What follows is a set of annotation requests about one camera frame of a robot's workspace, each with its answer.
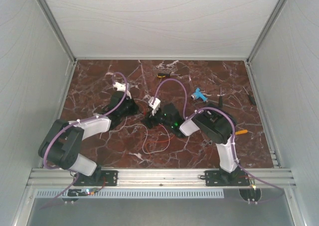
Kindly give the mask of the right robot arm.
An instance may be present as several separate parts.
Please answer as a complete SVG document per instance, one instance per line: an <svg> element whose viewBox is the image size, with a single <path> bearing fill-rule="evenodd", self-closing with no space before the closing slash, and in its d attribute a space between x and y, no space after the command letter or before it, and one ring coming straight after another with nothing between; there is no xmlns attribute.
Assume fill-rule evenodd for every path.
<svg viewBox="0 0 319 226"><path fill-rule="evenodd" d="M234 142L235 120L231 115L208 104L203 110L183 119L174 104L167 104L155 113L149 111L142 123L153 128L159 124L167 126L178 138L190 136L197 131L203 132L216 144L220 163L218 171L205 171L200 176L207 186L234 186L240 169Z"/></svg>

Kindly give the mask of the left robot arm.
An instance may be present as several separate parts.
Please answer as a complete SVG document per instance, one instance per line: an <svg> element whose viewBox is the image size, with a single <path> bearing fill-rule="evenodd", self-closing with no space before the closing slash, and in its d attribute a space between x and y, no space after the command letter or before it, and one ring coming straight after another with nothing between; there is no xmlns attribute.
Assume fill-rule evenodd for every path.
<svg viewBox="0 0 319 226"><path fill-rule="evenodd" d="M38 155L59 168L77 172L76 185L116 185L113 179L107 179L109 175L100 165L81 155L80 151L83 140L113 130L124 118L138 113L134 99L123 96L124 92L113 93L109 104L94 117L77 121L56 120L40 145Z"/></svg>

